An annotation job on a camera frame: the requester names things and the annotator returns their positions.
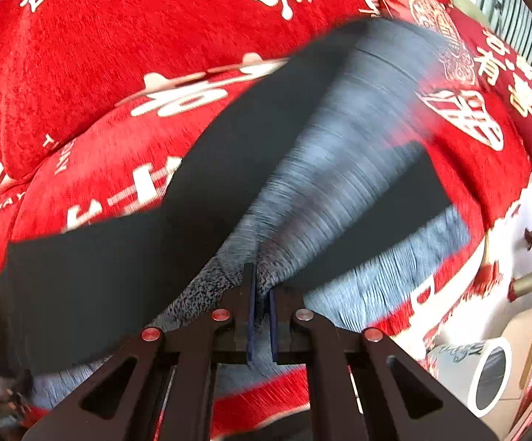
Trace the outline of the white cylindrical container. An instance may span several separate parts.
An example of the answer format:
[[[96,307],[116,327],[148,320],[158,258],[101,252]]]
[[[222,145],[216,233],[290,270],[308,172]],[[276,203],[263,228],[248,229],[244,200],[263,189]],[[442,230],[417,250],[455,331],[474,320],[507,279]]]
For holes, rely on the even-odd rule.
[[[486,416],[500,400],[512,368],[512,351],[505,337],[473,344],[442,344],[427,360],[434,377],[475,416]]]

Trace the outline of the red embroidered cushion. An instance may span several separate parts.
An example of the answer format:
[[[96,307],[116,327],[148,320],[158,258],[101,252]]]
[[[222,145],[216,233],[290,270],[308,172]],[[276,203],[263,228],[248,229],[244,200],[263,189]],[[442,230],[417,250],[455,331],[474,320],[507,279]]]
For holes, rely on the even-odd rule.
[[[445,7],[438,0],[378,0],[386,16],[433,30],[444,40],[438,59],[442,74],[449,84],[458,88],[476,86],[471,53]]]

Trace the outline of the red printed sofa cover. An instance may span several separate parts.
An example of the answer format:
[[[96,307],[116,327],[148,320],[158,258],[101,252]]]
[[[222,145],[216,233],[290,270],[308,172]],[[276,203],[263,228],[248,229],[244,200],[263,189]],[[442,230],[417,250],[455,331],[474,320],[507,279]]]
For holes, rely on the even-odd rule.
[[[532,67],[532,10],[524,0],[478,0],[476,16],[455,0],[438,1]],[[0,0],[0,274],[16,242],[160,207],[188,150],[244,91],[332,31],[374,19],[399,20],[378,0]],[[455,87],[439,62],[421,91],[420,113],[435,123],[425,149],[469,242],[361,330],[310,308],[306,294],[286,283],[274,288],[299,293],[305,308],[340,329],[381,330],[437,380],[430,344],[463,299],[489,290],[491,253],[532,179],[532,161],[505,105],[477,76],[475,87]],[[256,268],[255,282],[253,355],[217,368],[207,440],[307,439],[307,371],[274,361],[271,290],[258,296]],[[18,430],[25,436],[150,327],[173,331],[147,325],[125,338],[56,405],[36,399],[28,370],[0,377]]]

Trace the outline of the black grey patterned pants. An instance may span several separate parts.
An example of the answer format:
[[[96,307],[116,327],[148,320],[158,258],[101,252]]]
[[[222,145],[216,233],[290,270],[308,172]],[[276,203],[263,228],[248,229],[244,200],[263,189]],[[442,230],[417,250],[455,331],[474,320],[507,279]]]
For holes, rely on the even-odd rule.
[[[443,36],[351,22],[295,53],[202,132],[161,206],[12,244],[0,274],[0,377],[59,403],[147,325],[182,327],[240,284],[286,283],[361,330],[470,239],[420,113]]]

